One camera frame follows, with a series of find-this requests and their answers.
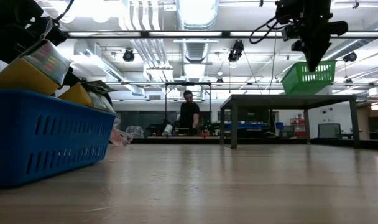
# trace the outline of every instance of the packaging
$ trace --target packaging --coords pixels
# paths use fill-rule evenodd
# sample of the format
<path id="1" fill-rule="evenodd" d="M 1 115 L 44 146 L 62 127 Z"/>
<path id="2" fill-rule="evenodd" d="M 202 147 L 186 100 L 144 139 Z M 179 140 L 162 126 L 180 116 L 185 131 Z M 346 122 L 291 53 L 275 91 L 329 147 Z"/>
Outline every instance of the packaging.
<path id="1" fill-rule="evenodd" d="M 92 108 L 101 109 L 101 110 L 115 113 L 112 105 L 110 105 L 109 101 L 104 96 L 97 94 L 91 91 L 90 89 L 86 89 L 84 88 L 84 86 L 87 87 L 88 85 L 86 85 L 86 83 L 82 83 L 82 84 L 77 83 L 76 85 L 72 86 L 69 90 L 67 90 L 64 94 L 60 95 L 58 98 L 62 100 L 78 103 L 80 105 L 85 105 Z M 115 90 L 109 88 L 109 91 L 106 91 L 106 92 L 104 91 L 105 90 L 103 90 L 103 94 L 109 93 L 110 91 L 115 91 Z"/>
<path id="2" fill-rule="evenodd" d="M 0 89 L 51 95 L 62 85 L 70 64 L 53 43 L 41 40 L 0 72 Z"/>

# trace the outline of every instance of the black t-shirt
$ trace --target black t-shirt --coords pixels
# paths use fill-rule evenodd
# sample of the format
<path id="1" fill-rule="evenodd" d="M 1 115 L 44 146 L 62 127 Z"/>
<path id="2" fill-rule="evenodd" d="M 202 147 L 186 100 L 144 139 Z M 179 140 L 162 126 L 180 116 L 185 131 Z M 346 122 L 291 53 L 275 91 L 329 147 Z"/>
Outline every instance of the black t-shirt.
<path id="1" fill-rule="evenodd" d="M 193 127 L 193 115 L 199 114 L 199 106 L 192 103 L 182 103 L 181 104 L 181 116 L 180 116 L 180 127 L 181 128 L 192 128 Z"/>

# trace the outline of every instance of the table leg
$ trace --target table leg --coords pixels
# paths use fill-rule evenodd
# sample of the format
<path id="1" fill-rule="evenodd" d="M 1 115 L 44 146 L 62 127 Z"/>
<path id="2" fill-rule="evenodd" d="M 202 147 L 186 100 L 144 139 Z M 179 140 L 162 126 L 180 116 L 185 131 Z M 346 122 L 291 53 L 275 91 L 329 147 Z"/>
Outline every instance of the table leg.
<path id="1" fill-rule="evenodd" d="M 221 109 L 221 117 L 219 124 L 219 143 L 225 144 L 225 109 Z"/>
<path id="2" fill-rule="evenodd" d="M 360 147 L 360 135 L 359 124 L 357 123 L 356 100 L 349 101 L 349 107 L 351 109 L 352 119 L 353 148 L 357 149 Z"/>
<path id="3" fill-rule="evenodd" d="M 231 120 L 232 120 L 232 131 L 231 131 L 231 149 L 237 148 L 237 123 L 239 117 L 239 108 L 237 107 L 237 102 L 233 101 L 231 108 Z"/>
<path id="4" fill-rule="evenodd" d="M 307 133 L 307 144 L 311 144 L 311 131 L 309 128 L 309 111 L 308 109 L 303 110 L 303 115 L 305 119 L 305 132 Z"/>

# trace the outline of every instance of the table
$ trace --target table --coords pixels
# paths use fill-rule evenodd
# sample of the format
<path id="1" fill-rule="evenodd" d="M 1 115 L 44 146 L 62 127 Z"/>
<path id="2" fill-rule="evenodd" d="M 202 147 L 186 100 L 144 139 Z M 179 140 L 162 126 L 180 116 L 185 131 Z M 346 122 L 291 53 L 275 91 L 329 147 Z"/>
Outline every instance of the table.
<path id="1" fill-rule="evenodd" d="M 310 127 L 309 127 L 309 109 L 321 106 L 333 105 L 349 101 L 351 109 L 352 129 L 354 147 L 358 148 L 359 126 L 357 124 L 356 96 L 355 95 L 231 95 L 221 105 L 221 127 L 220 127 L 220 144 L 224 144 L 224 124 L 225 110 L 231 110 L 232 132 L 231 148 L 237 148 L 237 123 L 238 111 L 240 108 L 257 108 L 280 110 L 304 110 L 305 131 L 307 132 L 307 143 L 310 144 Z"/>

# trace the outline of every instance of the ceiling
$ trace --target ceiling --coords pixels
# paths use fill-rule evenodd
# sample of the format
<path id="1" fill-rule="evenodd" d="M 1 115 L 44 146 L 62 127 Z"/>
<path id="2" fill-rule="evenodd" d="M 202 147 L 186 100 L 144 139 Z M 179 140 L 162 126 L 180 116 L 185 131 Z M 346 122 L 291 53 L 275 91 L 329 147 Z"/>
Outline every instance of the ceiling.
<path id="1" fill-rule="evenodd" d="M 47 14 L 52 17 L 58 15 L 58 11 L 50 4 L 51 0 L 38 1 Z M 331 21 L 344 20 L 349 24 L 350 31 L 372 31 L 372 27 L 378 21 L 378 0 L 359 1 L 360 5 L 357 9 L 352 9 L 354 1 L 339 0 L 332 1 L 332 10 L 334 17 Z M 110 18 L 104 22 L 95 22 L 91 18 L 91 14 L 76 16 L 70 23 L 62 24 L 62 28 L 69 31 L 100 31 L 100 30 L 121 30 L 119 26 L 118 16 L 124 12 L 120 10 L 120 1 L 105 0 L 103 1 L 103 10 Z M 220 0 L 218 15 L 216 18 L 216 30 L 253 30 L 263 24 L 267 19 L 274 16 L 274 1 L 265 0 L 264 6 L 259 7 L 259 1 L 238 1 L 238 0 Z M 177 12 L 175 9 L 175 1 L 160 0 L 159 1 L 159 24 L 163 30 L 177 30 Z M 72 48 L 76 40 L 68 40 L 68 42 L 60 45 L 60 48 Z M 125 80 L 144 82 L 142 72 L 144 62 L 136 55 L 133 62 L 125 62 L 122 54 L 126 48 L 133 48 L 128 39 L 91 39 L 89 42 L 96 42 L 102 48 L 103 59 L 113 64 L 119 72 L 122 73 Z M 230 68 L 227 57 L 230 48 L 235 39 L 218 39 L 217 43 L 210 44 L 209 54 L 206 59 L 206 70 L 202 77 L 202 81 L 215 82 L 218 77 L 217 73 L 222 72 L 222 78 L 227 82 L 279 82 L 287 71 L 287 68 L 295 62 L 302 61 L 302 53 L 292 52 L 291 45 L 295 40 L 284 42 L 282 39 L 265 39 L 261 43 L 252 45 L 248 39 L 243 39 L 245 54 L 240 58 L 236 68 Z M 347 39 L 332 39 L 331 47 L 333 49 L 339 44 L 347 42 Z M 172 39 L 164 40 L 165 49 L 168 60 L 173 67 L 173 77 L 176 81 L 182 81 L 185 78 L 183 70 L 182 48 L 180 44 L 174 43 Z M 79 76 L 86 77 L 89 80 L 108 80 L 107 74 L 98 68 L 91 61 L 86 60 L 83 55 L 73 55 L 73 51 L 69 57 L 73 60 L 73 66 Z M 357 50 L 357 61 L 354 63 L 337 62 L 335 81 L 342 83 L 345 76 L 356 75 L 361 72 L 372 70 L 378 67 L 378 40 L 372 41 Z M 378 80 L 378 72 L 369 76 L 364 76 L 356 82 L 369 83 Z M 228 86 L 216 86 L 215 88 L 227 89 Z M 240 89 L 241 86 L 231 86 L 233 89 Z M 341 94 L 363 93 L 368 87 L 357 88 L 340 92 Z M 345 90 L 344 86 L 334 87 L 335 92 Z"/>

